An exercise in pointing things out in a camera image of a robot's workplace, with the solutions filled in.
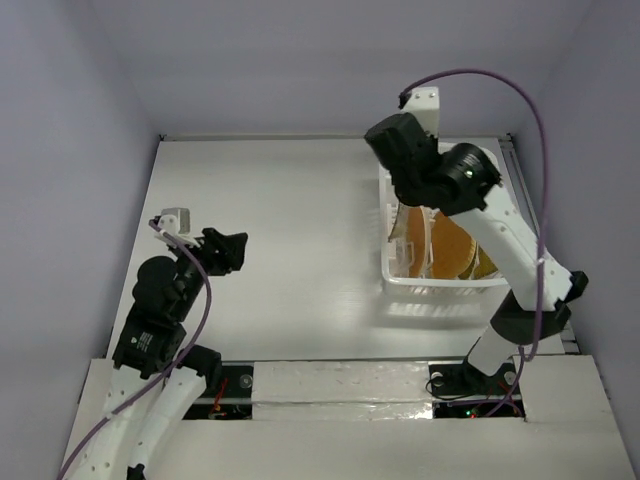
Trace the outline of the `round orange woven plate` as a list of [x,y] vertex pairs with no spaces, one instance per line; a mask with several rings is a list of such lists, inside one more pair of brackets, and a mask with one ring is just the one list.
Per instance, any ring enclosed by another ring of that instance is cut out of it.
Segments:
[[430,218],[422,207],[409,208],[405,239],[409,253],[408,277],[419,278],[429,265],[431,248]]

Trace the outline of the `square woven bamboo plate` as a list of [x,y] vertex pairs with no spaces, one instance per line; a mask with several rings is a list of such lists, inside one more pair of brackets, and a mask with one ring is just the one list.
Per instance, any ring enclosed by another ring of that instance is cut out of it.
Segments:
[[398,240],[406,237],[411,208],[403,203],[397,205],[396,214],[387,241]]

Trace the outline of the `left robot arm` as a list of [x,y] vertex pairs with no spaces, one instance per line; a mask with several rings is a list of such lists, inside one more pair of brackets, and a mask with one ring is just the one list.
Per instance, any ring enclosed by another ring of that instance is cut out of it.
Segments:
[[152,478],[191,405],[220,386],[220,353],[197,343],[206,323],[188,336],[184,322],[199,295],[205,297],[203,312],[210,312],[211,278],[242,268],[249,236],[206,228],[192,237],[173,226],[175,219],[163,214],[149,222],[171,254],[138,269],[102,417],[68,455],[61,479]]

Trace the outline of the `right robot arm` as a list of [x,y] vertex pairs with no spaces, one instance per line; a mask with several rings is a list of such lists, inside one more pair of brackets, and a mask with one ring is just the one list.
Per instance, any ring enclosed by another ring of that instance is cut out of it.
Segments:
[[501,174],[484,151],[458,143],[440,152],[438,141],[410,113],[391,115],[364,136],[389,172],[398,200],[439,210],[466,231],[506,279],[510,292],[460,368],[462,384],[482,392],[520,347],[560,333],[570,304],[586,289],[582,271],[569,271],[519,215]]

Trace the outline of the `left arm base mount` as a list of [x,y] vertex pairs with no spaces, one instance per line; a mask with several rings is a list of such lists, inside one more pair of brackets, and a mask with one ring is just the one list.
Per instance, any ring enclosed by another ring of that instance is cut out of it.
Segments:
[[253,363],[224,363],[218,384],[205,391],[184,420],[251,420]]

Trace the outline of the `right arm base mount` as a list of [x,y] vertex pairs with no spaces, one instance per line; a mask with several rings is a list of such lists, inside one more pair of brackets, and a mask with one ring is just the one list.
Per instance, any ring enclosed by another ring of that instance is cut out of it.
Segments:
[[472,398],[506,396],[516,383],[519,368],[513,360],[503,363],[492,375],[485,375],[464,361],[427,363],[425,389],[436,400],[456,401]]

